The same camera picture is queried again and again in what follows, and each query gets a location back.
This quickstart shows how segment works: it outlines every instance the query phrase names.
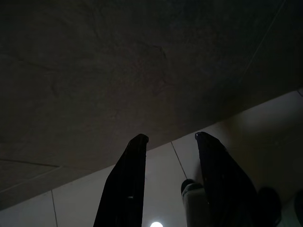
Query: black object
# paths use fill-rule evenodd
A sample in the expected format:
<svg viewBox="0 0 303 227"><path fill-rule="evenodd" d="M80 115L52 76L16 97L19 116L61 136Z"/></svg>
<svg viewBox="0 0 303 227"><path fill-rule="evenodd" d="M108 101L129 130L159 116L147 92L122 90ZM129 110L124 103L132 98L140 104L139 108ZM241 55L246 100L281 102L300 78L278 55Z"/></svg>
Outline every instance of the black object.
<svg viewBox="0 0 303 227"><path fill-rule="evenodd" d="M195 138L213 226L274 226L260 209L251 180L221 142L205 132Z"/></svg>
<svg viewBox="0 0 303 227"><path fill-rule="evenodd" d="M141 227L147 142L139 134L128 143L106 180L94 227Z"/></svg>
<svg viewBox="0 0 303 227"><path fill-rule="evenodd" d="M183 181L183 183L181 185L181 194L183 193L183 191L186 188L186 186L188 186L191 183L195 183L195 181L192 180L192 179L186 179L185 181Z"/></svg>
<svg viewBox="0 0 303 227"><path fill-rule="evenodd" d="M258 202L264 218L272 223L272 226L277 226L282 219L282 204L278 193L273 188L261 188L258 192Z"/></svg>

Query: crack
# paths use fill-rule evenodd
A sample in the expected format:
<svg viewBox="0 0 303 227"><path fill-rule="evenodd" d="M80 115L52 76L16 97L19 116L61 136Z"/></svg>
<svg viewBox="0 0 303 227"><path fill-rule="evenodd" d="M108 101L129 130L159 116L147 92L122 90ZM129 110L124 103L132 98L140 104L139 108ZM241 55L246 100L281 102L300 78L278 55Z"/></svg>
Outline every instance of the crack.
<svg viewBox="0 0 303 227"><path fill-rule="evenodd" d="M95 36L97 37L97 39L102 42L101 39L101 35L98 32L98 26L97 26L97 17L96 17L96 13L98 13L101 17L101 19L104 21L104 25L106 27L106 30L109 33L110 39L112 42L114 42L114 36L113 36L113 32L110 29L110 27L107 24L107 20L106 17L104 16L104 14L102 13L102 9L105 7L105 5L107 4L107 1L103 2L103 4L96 2L95 0L92 2L92 6L88 5L88 8L91 11L91 18L92 18L92 29L93 32L95 34Z"/></svg>
<svg viewBox="0 0 303 227"><path fill-rule="evenodd" d="M52 80L50 89L51 89L51 91L52 91L53 96L55 96L55 97L58 96L58 90L57 90L56 84L57 84L56 78L54 78L54 79Z"/></svg>
<svg viewBox="0 0 303 227"><path fill-rule="evenodd" d="M3 56L5 56L5 57L12 58L12 59L14 59L14 60L16 60L18 62L25 63L27 65L31 65L31 66L34 66L34 67L37 67L37 68L41 68L41 69L44 69L44 70L48 70L48 71L61 71L61 70L58 70L58 69L54 69L54 68L51 68L51 67L48 67L48 66L45 66L45 65L41 65L41 64L32 62L32 61L25 60L24 58L21 58L20 56L10 55L10 54L4 54L4 53L0 53L0 54L3 55Z"/></svg>
<svg viewBox="0 0 303 227"><path fill-rule="evenodd" d="M286 0L284 0L284 1L282 2L282 4L280 5L280 7L279 7L279 9L278 9L278 11L277 11L277 13L276 13L276 15L275 15L274 18L272 19L272 21L271 21L270 25L268 26L268 28L267 28L265 34L263 35L262 40L260 41L260 43L259 43L259 45L257 46L256 50L254 51L253 55L251 56L250 61L249 61L248 64L246 65L246 68L245 68L244 73L241 75L240 78L238 78L238 83L241 83L242 80L243 80L243 78L246 76L246 73L247 73L247 71L249 70L250 65L252 64L253 60L255 59L255 56L257 55L259 49L261 48L261 46L262 46L262 44L263 44L265 38L267 37L269 31L271 30L272 25L273 25L274 22L276 21L278 15L280 14L280 11L282 10L282 8L283 8L283 6L284 6L285 3L286 3Z"/></svg>
<svg viewBox="0 0 303 227"><path fill-rule="evenodd" d="M15 185L13 185L13 186L11 186L11 187L5 188L5 189L1 190L0 193L6 192L6 191L8 191L8 190L10 190L10 189L13 189L13 188L16 188L16 187L18 187L18 186L20 186L20 185L23 185L23 184L25 184L25 183L31 182L32 180L35 180L35 179L37 179L37 178L40 178L40 177L45 176L45 175L47 175L47 174L50 174L50 173L52 173L52 172L54 172L54 171L57 171L57 170L59 170L59 169L61 169L61 168L62 168L62 166L59 166L59 167L56 167L56 168L54 168L54 169L52 169L52 170L50 170L50 171L47 171L47 172L45 172L45 173L39 174L39 175L37 175L37 176L34 176L34 177L32 177L32 178L30 178L30 179L28 179L28 180L25 180L25 181L23 181L23 182L20 182L20 183L18 183L18 184L15 184Z"/></svg>
<svg viewBox="0 0 303 227"><path fill-rule="evenodd" d="M60 166L57 166L57 165L42 164L42 163L27 162L27 161L19 161L19 160L12 160L12 159L6 159L6 158L0 158L0 161L3 161L3 162L23 163L23 164L30 164L30 165L36 165L36 166L60 167Z"/></svg>
<svg viewBox="0 0 303 227"><path fill-rule="evenodd" d="M167 57L166 57L166 53L165 53L165 51L164 51L164 49L163 49L163 47L162 46L156 46L156 45L152 45L152 47L154 47L154 48L157 48L161 53L162 53L162 55L163 55L163 57L164 57L164 59L167 59Z"/></svg>

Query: light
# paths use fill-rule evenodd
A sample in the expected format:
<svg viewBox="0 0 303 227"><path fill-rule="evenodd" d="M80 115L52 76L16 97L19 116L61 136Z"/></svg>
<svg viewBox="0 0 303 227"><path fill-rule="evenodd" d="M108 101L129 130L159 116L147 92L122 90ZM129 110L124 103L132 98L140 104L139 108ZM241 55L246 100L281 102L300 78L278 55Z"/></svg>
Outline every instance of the light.
<svg viewBox="0 0 303 227"><path fill-rule="evenodd" d="M160 222L154 222L151 224L151 227L163 227L163 225Z"/></svg>

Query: tile grout line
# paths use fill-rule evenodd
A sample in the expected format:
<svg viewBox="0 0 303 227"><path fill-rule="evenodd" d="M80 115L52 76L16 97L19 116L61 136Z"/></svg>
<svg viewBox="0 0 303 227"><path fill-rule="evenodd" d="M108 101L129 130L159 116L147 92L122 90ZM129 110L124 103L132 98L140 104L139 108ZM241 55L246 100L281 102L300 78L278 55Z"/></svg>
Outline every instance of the tile grout line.
<svg viewBox="0 0 303 227"><path fill-rule="evenodd" d="M182 164L181 164L181 162L180 162L180 158L179 158L179 156L178 156L178 154L177 154L177 152L176 152L176 149L175 149L174 145L172 144L172 142L170 142L170 143L171 143L171 145L172 145L172 148L173 148L174 151L175 151L175 154L176 154L177 159L178 159L178 161L179 161L179 163L180 163L180 166L181 166L181 168L182 168L182 171L183 171L183 173L184 173L184 176L185 176L185 178L187 179L187 176L186 176L185 171L184 171L184 169L183 169L183 166L182 166Z"/></svg>
<svg viewBox="0 0 303 227"><path fill-rule="evenodd" d="M266 38L266 36L267 36L268 32L270 31L270 29L271 29L272 25L274 24L274 22L275 22L276 18L277 18L277 17L278 17L278 15L280 14L280 11L281 11L281 9L283 8L283 6L284 6L285 2L286 2L286 0L284 0L284 1L282 2L281 6L279 7L278 12L276 13L275 17L274 17L274 18L273 18L273 20L271 21L271 23L270 23L270 25L269 25L268 29L266 30L266 32L265 32L265 34L264 34L264 36L263 36L263 38L262 38L261 42L259 43L258 47L256 48L256 51L254 52L254 54L252 55L252 57L251 57L251 59L250 59L250 61L249 61L248 65L246 66L246 69L245 69L245 71L244 71L244 73L243 73L243 76L242 76L242 77L244 77L244 76L245 76L245 74L246 74L246 72L248 71L248 69L249 69L249 67L250 67L250 65L251 65L251 63L252 63L252 61L253 61L253 59L254 59L254 58L255 58L255 56L257 55L257 52L259 51L259 49L260 49L261 45L263 44L263 41L265 40L265 38Z"/></svg>
<svg viewBox="0 0 303 227"><path fill-rule="evenodd" d="M55 202L54 202L54 200L53 200L53 211L55 213L56 226L58 227L57 214L56 214L56 208L55 208Z"/></svg>

